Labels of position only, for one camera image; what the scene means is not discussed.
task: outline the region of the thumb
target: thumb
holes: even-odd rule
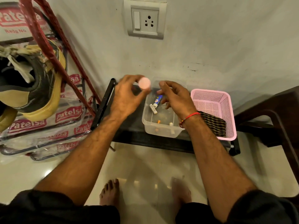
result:
[[[139,102],[139,103],[141,103],[141,101],[149,94],[151,92],[151,90],[150,89],[148,89],[148,90],[142,90],[141,92],[140,92],[140,94],[138,94],[137,96],[136,96],[136,100]]]
[[[163,91],[163,93],[169,98],[171,97],[174,92],[172,91],[172,89],[166,84],[165,81],[160,81],[159,82],[159,86],[161,88],[161,90]]]

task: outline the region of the shoe sole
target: shoe sole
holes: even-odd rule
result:
[[[65,69],[66,67],[65,57],[59,48],[58,50],[60,56],[59,62],[61,63],[62,67]],[[55,82],[54,82],[53,91],[49,102],[44,107],[34,112],[22,113],[23,116],[32,122],[41,121],[52,116],[56,112],[59,105],[61,82],[62,82],[62,76],[60,75],[59,72],[57,72],[55,74]]]
[[[0,133],[7,129],[15,120],[18,111],[12,107],[6,107],[3,114],[0,116]]]

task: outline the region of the pink plastic basket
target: pink plastic basket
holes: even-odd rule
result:
[[[226,137],[217,137],[219,140],[233,141],[237,137],[233,107],[230,95],[216,90],[191,91],[191,98],[198,111],[208,113],[226,121]]]

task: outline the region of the plaid cloth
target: plaid cloth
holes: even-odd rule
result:
[[[207,126],[217,137],[226,137],[226,122],[223,119],[201,111],[198,112]]]

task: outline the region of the switch plate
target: switch plate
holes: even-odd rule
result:
[[[124,0],[125,24],[129,36],[163,39],[167,3]],[[140,29],[135,26],[140,12]]]

